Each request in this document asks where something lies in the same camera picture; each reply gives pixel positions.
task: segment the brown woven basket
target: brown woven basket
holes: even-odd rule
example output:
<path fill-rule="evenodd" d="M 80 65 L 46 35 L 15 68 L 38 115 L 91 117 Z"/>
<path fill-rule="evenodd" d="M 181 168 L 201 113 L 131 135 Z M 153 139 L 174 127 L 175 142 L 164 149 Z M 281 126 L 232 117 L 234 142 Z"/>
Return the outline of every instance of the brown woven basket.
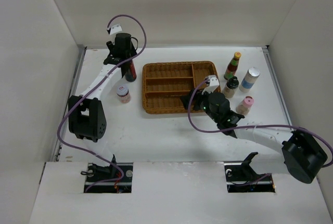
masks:
<path fill-rule="evenodd" d="M 210 61 L 146 64 L 142 76 L 142 106 L 149 114 L 186 113 L 180 96 L 188 95 L 208 75 L 217 76 L 215 65 Z"/>

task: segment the glass bottle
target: glass bottle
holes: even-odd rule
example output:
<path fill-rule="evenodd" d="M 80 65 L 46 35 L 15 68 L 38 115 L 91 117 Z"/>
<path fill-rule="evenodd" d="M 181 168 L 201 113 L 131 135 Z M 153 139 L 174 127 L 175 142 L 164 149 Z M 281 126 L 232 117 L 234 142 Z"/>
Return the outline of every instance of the glass bottle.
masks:
<path fill-rule="evenodd" d="M 227 70 L 224 73 L 224 79 L 228 80 L 229 78 L 232 78 L 235 76 L 237 68 L 238 68 L 238 62 L 239 58 L 241 57 L 240 52 L 235 52 L 233 59 L 230 61 Z"/>

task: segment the black mount bracket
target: black mount bracket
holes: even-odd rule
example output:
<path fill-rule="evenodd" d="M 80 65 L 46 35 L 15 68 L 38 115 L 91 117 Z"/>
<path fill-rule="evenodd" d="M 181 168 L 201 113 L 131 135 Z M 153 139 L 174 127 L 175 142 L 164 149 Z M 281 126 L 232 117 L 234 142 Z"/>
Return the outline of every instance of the black mount bracket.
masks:
<path fill-rule="evenodd" d="M 246 181 L 251 182 L 259 179 L 262 175 L 258 175 L 250 166 L 252 159 L 258 155 L 258 152 L 250 153 L 241 164 L 238 165 L 226 165 L 224 166 L 224 170 L 226 173 L 226 180 L 229 182 L 233 181 Z"/>
<path fill-rule="evenodd" d="M 113 181 L 110 181 L 105 185 L 97 184 L 89 189 L 88 193 L 117 193 L 118 190 L 121 190 L 123 193 L 130 193 L 132 191 L 133 163 L 117 164 L 116 157 L 114 155 L 111 161 L 125 172 L 124 177 L 117 181 L 117 178 L 120 177 L 120 172 L 115 167 L 112 165 L 103 167 L 93 163 L 88 166 L 87 171 L 81 171 L 81 175 L 87 176 L 85 188 L 87 188 L 91 183 L 101 180 L 113 179 Z"/>
<path fill-rule="evenodd" d="M 82 97 L 71 96 L 68 100 L 68 110 L 70 110 Z M 97 98 L 84 99 L 82 103 L 68 117 L 69 131 L 77 138 L 86 138 L 97 142 L 102 138 L 106 130 L 106 118 L 102 102 Z"/>

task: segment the white enclosure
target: white enclosure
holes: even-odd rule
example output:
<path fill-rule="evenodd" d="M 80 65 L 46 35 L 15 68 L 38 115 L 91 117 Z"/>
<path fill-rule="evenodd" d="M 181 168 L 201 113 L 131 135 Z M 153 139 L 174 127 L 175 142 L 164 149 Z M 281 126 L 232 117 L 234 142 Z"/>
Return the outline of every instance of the white enclosure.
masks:
<path fill-rule="evenodd" d="M 44 162 L 53 159 L 78 45 L 105 48 L 116 14 L 138 18 L 150 47 L 269 45 L 293 124 L 333 144 L 332 0 L 0 0 L 2 223 L 28 223 Z M 141 37 L 130 20 L 119 22 Z M 333 169 L 319 178 L 332 213 Z"/>

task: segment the small jar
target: small jar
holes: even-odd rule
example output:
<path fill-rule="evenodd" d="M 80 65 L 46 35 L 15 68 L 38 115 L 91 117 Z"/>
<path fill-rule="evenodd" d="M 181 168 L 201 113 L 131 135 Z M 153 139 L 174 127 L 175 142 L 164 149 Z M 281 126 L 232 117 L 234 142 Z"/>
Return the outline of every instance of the small jar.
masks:
<path fill-rule="evenodd" d="M 241 115 L 247 115 L 251 110 L 254 103 L 254 99 L 250 96 L 246 96 L 245 99 L 236 107 L 236 112 Z"/>
<path fill-rule="evenodd" d="M 238 88 L 239 81 L 237 77 L 233 76 L 232 78 L 229 78 L 227 83 L 225 84 L 222 93 L 226 98 L 232 98 Z"/>
<path fill-rule="evenodd" d="M 259 69 L 252 67 L 248 70 L 246 73 L 245 77 L 243 78 L 239 89 L 243 93 L 248 93 L 252 86 L 254 85 L 254 82 L 256 82 L 257 78 L 260 76 L 260 71 Z"/>
<path fill-rule="evenodd" d="M 131 100 L 131 95 L 127 85 L 120 85 L 117 88 L 117 95 L 122 103 L 128 103 Z"/>

